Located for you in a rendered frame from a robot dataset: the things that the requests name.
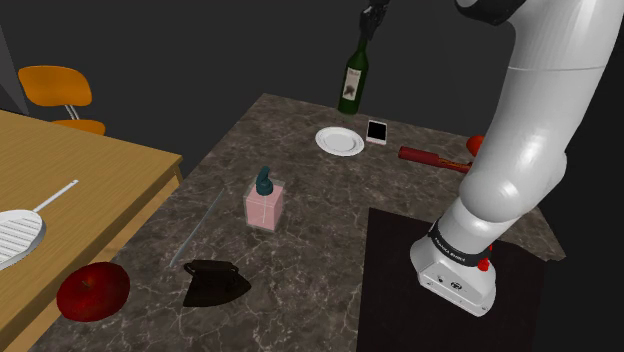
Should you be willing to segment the wooden table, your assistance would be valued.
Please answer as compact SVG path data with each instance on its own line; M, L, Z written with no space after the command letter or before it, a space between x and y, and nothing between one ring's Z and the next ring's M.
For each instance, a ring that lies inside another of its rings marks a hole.
M63 280L108 243L168 184L181 156L0 110L0 212L39 212L42 242L0 271L0 352L55 299Z

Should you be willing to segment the white round plate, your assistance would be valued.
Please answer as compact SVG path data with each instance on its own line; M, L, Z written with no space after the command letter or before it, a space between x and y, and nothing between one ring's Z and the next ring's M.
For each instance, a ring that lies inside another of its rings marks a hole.
M341 157L357 155L364 149L362 137L343 127L323 128L316 133L315 141L323 151Z

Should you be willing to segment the black flat iron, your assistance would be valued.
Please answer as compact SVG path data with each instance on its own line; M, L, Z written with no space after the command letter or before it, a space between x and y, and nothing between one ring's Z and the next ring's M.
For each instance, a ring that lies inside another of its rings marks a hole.
M211 307L234 301L251 288L239 274L239 268L228 261L193 260L183 265L192 281L183 301L184 307Z

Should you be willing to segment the green wine bottle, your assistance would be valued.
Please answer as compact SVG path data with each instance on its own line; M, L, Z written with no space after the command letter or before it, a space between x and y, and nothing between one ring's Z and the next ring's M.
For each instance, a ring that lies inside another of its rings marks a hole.
M337 107L343 114L354 115L358 112L369 70L369 62L366 53L367 44L367 37L361 34L355 52L347 61Z

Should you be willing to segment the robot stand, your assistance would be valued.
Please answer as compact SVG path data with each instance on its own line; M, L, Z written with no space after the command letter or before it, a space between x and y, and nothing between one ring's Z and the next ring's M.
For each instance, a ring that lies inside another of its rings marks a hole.
M429 226L370 209L356 352L532 352L545 262L496 241L495 302L475 317L419 284L409 250Z

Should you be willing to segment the red apple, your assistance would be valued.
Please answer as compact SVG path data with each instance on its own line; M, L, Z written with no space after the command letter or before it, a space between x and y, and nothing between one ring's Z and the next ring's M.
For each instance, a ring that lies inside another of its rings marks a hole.
M65 318L94 322L117 313L129 291L130 278L122 266L96 262L74 271L63 281L56 303Z

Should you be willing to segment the orange chair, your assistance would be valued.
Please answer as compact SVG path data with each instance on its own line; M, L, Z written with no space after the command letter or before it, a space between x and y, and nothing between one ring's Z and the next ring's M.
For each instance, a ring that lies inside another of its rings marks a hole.
M79 71L53 65L27 66L18 70L18 79L27 98L42 107L63 106L69 119L55 120L54 124L98 135L104 135L105 125L97 120L82 119L75 107L92 103L88 80Z

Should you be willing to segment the pink soap dispenser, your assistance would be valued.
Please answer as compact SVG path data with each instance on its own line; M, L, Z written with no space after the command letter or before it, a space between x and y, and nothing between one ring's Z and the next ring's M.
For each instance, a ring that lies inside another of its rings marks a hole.
M261 168L247 187L243 204L248 226L274 232L283 213L286 189L283 181L269 173L268 166Z

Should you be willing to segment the red cylindrical tool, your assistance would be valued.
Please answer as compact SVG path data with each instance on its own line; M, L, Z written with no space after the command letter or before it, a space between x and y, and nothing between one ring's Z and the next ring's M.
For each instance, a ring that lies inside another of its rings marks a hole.
M401 146L398 152L398 157L400 159L413 161L421 164L426 164L430 166L435 166L439 168L450 169L454 171L458 171L461 173L468 173L472 167L472 163L469 162L467 164L456 163L444 158L439 157L435 153L409 148L406 146Z

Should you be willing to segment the pink-edged smartphone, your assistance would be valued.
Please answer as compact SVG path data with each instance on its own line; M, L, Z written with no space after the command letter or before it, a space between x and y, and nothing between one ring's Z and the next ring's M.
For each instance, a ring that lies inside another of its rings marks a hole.
M366 141L378 145L387 144L387 124L369 120L367 124Z

